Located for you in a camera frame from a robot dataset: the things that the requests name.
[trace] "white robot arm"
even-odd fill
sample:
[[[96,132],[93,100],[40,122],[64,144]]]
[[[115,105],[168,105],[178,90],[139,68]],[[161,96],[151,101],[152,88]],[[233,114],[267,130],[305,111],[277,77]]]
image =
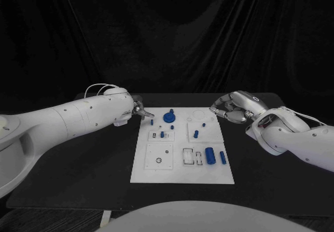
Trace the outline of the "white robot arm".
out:
[[[143,111],[142,98],[123,88],[54,107],[0,115],[0,198],[22,181],[43,153],[57,144],[107,125],[126,124],[132,114],[153,117]]]
[[[221,103],[228,111],[215,109]],[[220,97],[210,111],[233,123],[244,123],[249,118],[253,120],[246,134],[272,155],[277,156],[287,150],[302,161],[334,172],[332,126],[283,106],[267,109],[263,102],[244,91]],[[315,120],[322,126],[309,128],[295,114]]]

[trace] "small blue part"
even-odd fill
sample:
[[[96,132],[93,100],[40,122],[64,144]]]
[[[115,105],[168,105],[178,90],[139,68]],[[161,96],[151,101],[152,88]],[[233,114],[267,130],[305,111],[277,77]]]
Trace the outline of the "small blue part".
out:
[[[211,147],[205,148],[205,157],[207,157],[207,164],[214,164],[215,163],[215,158],[214,158],[214,153],[213,153],[213,148]]]
[[[169,112],[164,115],[164,122],[171,123],[175,120],[175,115],[172,109]]]
[[[198,138],[198,131],[197,131],[197,130],[194,131],[192,137],[194,137],[195,139]]]
[[[225,164],[224,152],[223,152],[223,151],[220,151],[220,158],[221,158],[221,162],[223,162],[223,164]]]

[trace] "white cable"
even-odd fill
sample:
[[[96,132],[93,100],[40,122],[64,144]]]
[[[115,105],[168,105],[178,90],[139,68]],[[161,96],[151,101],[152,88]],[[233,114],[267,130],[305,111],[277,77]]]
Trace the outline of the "white cable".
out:
[[[106,86],[117,87],[117,86],[115,86],[115,85],[105,85],[103,87],[106,87]],[[102,87],[102,88],[103,88],[103,87]],[[96,96],[99,95],[99,92],[100,92],[102,88],[99,89]]]
[[[284,110],[284,111],[290,111],[293,113],[296,113],[297,115],[303,116],[305,118],[313,120],[315,122],[318,122],[319,124],[323,124],[316,118],[308,116],[308,115],[303,115],[300,113],[297,113],[296,111],[293,111],[292,109],[286,108],[284,106],[280,106],[279,109]]]
[[[92,86],[96,86],[96,85],[107,85],[107,84],[93,84],[93,85],[90,85],[90,86],[86,88],[86,90],[84,90],[84,95],[86,95],[87,89],[89,89]]]

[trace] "black table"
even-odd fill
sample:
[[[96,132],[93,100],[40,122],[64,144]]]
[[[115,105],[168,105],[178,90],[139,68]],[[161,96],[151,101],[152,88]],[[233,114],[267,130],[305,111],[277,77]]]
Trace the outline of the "black table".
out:
[[[208,107],[223,94],[141,94],[145,107]],[[283,105],[256,93],[269,108]],[[197,200],[231,203],[282,215],[334,215],[334,173],[290,152],[273,156],[244,134],[250,124],[218,119],[234,185],[129,183],[139,117],[53,147],[12,191],[7,207],[133,210]]]

